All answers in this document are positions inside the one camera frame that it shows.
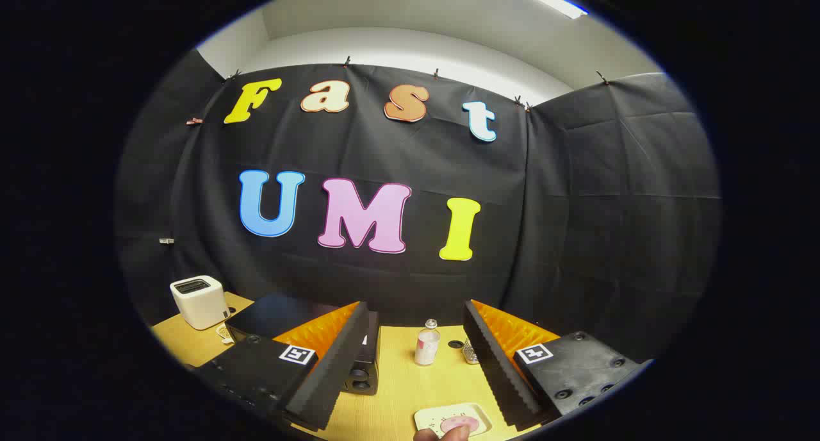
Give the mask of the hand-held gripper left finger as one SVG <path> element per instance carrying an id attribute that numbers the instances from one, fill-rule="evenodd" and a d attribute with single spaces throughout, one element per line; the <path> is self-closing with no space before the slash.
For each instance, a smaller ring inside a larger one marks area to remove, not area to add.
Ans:
<path id="1" fill-rule="evenodd" d="M 234 344 L 193 368 L 260 419 L 325 429 L 369 327 L 365 302 L 255 301 L 226 322 Z"/>

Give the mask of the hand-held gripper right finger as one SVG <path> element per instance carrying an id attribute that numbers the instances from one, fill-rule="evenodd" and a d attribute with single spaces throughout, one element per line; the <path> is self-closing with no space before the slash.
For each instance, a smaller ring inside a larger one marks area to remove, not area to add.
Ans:
<path id="1" fill-rule="evenodd" d="M 565 417 L 643 368 L 589 333 L 559 336 L 473 299 L 463 327 L 505 423 L 516 429 Z"/>

